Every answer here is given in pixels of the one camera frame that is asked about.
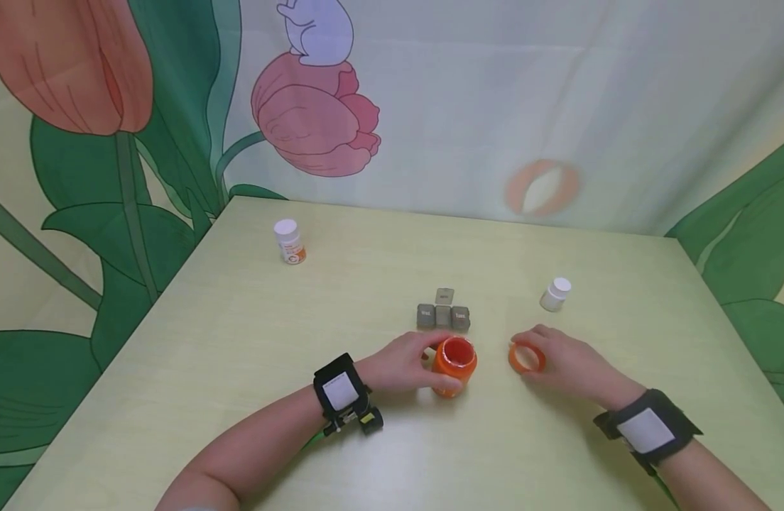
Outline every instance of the black wrist strap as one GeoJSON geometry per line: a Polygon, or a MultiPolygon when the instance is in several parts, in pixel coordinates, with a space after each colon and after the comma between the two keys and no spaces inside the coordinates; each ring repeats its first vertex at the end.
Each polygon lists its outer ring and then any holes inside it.
{"type": "Polygon", "coordinates": [[[609,440],[624,438],[649,475],[655,475],[654,467],[681,451],[694,435],[702,434],[664,392],[655,388],[622,410],[597,415],[593,422],[609,440]]]}
{"type": "Polygon", "coordinates": [[[323,431],[325,436],[339,432],[353,419],[360,419],[361,430],[365,434],[383,426],[380,411],[369,402],[371,389],[361,381],[348,353],[316,371],[312,387],[324,410],[324,417],[330,421],[323,431]],[[354,399],[344,402],[344,397],[348,396],[354,399]]]}

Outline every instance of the white bottle cap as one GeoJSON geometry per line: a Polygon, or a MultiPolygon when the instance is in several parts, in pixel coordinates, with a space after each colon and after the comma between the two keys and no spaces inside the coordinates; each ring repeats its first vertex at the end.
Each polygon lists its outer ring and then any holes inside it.
{"type": "Polygon", "coordinates": [[[568,292],[571,290],[571,283],[568,279],[565,278],[555,278],[552,283],[548,286],[548,292],[554,295],[555,297],[560,298],[560,300],[564,300],[565,296],[568,295],[568,292]]]}
{"type": "Polygon", "coordinates": [[[273,232],[279,243],[290,243],[298,238],[298,224],[293,219],[279,220],[273,226],[273,232]]]}

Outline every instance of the cartoon rabbit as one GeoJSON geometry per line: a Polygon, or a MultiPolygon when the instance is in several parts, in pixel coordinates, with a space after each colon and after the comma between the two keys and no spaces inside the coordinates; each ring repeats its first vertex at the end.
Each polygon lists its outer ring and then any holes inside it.
{"type": "Polygon", "coordinates": [[[352,21],[338,0],[285,0],[278,12],[285,18],[290,53],[303,65],[338,65],[352,50],[352,21]]]}

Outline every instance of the small white bottle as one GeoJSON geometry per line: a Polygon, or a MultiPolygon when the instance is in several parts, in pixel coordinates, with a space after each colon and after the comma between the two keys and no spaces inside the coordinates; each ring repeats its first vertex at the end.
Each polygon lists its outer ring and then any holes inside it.
{"type": "Polygon", "coordinates": [[[301,235],[298,232],[298,224],[293,219],[284,219],[276,222],[273,226],[276,233],[278,246],[281,248],[281,257],[287,264],[298,264],[307,258],[307,251],[304,243],[301,243],[301,235]]]}
{"type": "Polygon", "coordinates": [[[555,278],[548,285],[548,289],[543,293],[543,297],[540,298],[540,305],[549,312],[557,312],[562,308],[565,297],[568,296],[570,290],[571,283],[568,279],[555,278]]]}

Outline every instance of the forearm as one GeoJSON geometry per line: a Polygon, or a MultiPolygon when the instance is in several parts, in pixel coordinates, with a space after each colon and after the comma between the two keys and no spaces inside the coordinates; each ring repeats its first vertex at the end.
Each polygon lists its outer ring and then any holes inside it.
{"type": "Polygon", "coordinates": [[[682,511],[769,511],[708,448],[694,440],[658,469],[682,511]]]}
{"type": "Polygon", "coordinates": [[[241,499],[262,489],[327,425],[311,385],[225,431],[187,465],[220,480],[241,499]]]}
{"type": "MultiPolygon", "coordinates": [[[[621,410],[646,391],[640,383],[617,373],[604,396],[596,399],[607,410],[621,410]]],[[[682,511],[768,510],[724,463],[698,440],[663,461],[657,469],[682,511]]]]}
{"type": "Polygon", "coordinates": [[[173,481],[156,511],[206,506],[235,511],[326,425],[307,386],[241,420],[203,448],[173,481]]]}

